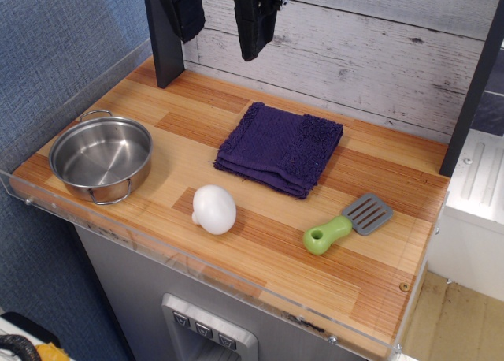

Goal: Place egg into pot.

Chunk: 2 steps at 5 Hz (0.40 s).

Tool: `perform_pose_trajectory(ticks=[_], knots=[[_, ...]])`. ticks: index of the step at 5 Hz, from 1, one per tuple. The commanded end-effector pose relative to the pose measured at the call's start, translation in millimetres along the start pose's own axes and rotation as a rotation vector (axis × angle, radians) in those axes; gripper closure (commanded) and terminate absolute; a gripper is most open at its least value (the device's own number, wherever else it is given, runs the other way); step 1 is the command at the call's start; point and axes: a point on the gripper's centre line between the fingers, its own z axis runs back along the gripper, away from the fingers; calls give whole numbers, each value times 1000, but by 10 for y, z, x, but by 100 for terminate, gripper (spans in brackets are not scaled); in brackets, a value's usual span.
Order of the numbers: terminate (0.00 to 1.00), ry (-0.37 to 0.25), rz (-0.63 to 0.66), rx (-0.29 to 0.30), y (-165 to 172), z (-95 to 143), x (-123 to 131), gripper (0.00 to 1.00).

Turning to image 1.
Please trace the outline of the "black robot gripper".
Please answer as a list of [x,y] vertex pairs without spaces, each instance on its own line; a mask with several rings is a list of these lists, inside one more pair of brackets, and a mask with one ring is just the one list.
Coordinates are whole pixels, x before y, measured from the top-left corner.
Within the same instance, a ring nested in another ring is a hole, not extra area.
[[[281,11],[289,0],[234,1],[241,55],[244,61],[252,61],[272,41],[276,11]],[[204,27],[202,0],[171,0],[171,3],[173,30],[183,43],[187,43]]]

